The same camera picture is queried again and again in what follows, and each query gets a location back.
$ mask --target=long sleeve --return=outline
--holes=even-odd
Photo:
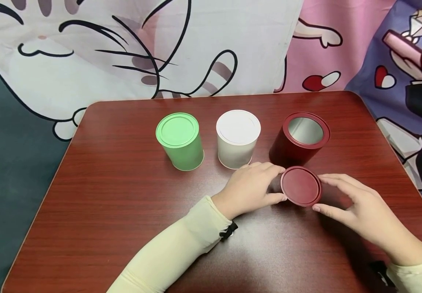
[[[400,293],[422,293],[422,265],[411,267],[390,265],[387,275]]]
[[[219,233],[231,223],[210,197],[204,197],[186,216],[146,244],[107,293],[164,292],[200,255],[219,242]]]

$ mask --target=can lid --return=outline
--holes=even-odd
[[[303,207],[318,203],[322,194],[320,179],[300,166],[286,169],[281,176],[281,188],[290,201]]]
[[[198,133],[198,121],[187,113],[170,114],[164,117],[156,128],[157,140],[161,145],[171,149],[190,144]]]
[[[245,110],[225,112],[216,123],[221,139],[232,145],[246,145],[254,142],[261,132],[260,121]]]

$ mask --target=cat ear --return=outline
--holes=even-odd
[[[191,0],[165,0],[144,18],[138,36],[156,58],[159,72],[170,63],[180,47],[190,12]]]

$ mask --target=red lid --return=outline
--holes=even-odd
[[[319,177],[300,166],[286,169],[281,176],[281,188],[290,201],[303,207],[318,203],[322,195]]]

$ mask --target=hand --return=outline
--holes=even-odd
[[[272,163],[253,163],[236,170],[224,189],[212,197],[214,205],[229,220],[241,214],[285,201],[282,193],[267,194],[270,182],[284,172]]]
[[[320,36],[320,43],[323,48],[339,46],[341,45],[341,35],[331,28],[324,28]]]
[[[393,50],[390,51],[390,56],[392,57],[395,65],[400,68],[403,72],[408,74],[416,81],[422,81],[422,69],[419,68],[414,62],[408,58],[402,58]]]
[[[319,178],[340,189],[350,197],[353,205],[342,210],[317,203],[313,210],[341,222],[378,245],[396,265],[422,263],[422,242],[406,229],[377,191],[344,174],[325,174]]]

